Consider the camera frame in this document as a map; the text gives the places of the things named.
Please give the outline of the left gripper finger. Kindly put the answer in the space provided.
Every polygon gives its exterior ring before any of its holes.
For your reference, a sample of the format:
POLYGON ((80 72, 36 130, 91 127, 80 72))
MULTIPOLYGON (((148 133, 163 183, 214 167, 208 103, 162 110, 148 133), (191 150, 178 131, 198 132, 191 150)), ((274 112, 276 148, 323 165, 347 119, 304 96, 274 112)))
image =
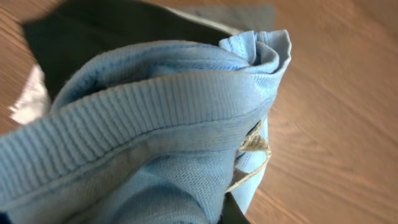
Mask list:
POLYGON ((250 224, 240 210, 231 192, 224 195, 223 209, 219 224, 250 224))

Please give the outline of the light blue printed t-shirt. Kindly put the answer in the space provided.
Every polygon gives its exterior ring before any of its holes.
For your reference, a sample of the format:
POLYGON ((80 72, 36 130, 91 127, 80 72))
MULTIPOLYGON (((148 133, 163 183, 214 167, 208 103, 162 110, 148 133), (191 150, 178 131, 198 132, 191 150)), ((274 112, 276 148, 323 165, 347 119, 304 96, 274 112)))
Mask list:
POLYGON ((47 114, 1 138, 1 211, 11 223, 218 223, 230 193, 245 213, 291 48, 286 30, 249 31, 91 59, 47 114))

